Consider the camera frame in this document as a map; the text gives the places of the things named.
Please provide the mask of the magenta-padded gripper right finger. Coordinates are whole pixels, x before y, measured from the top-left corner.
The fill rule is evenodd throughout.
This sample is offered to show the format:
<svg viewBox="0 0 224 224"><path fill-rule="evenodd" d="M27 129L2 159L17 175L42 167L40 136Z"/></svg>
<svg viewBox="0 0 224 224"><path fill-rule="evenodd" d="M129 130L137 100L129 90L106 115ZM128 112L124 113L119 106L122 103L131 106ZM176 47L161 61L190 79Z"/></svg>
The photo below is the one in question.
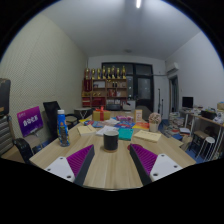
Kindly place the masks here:
<svg viewBox="0 0 224 224"><path fill-rule="evenodd" d="M148 185L182 169L166 154L156 155L137 144L131 144L129 152L143 185Z"/></svg>

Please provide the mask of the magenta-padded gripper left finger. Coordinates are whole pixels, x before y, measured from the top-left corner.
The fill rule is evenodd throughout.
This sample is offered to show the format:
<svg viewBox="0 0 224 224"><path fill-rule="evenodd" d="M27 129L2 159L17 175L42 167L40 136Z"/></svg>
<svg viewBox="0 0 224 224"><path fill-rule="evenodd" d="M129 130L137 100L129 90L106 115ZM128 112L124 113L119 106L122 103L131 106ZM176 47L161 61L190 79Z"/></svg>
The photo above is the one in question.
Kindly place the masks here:
<svg viewBox="0 0 224 224"><path fill-rule="evenodd" d="M82 186L94 155L94 145L89 145L68 157L58 157L46 171Z"/></svg>

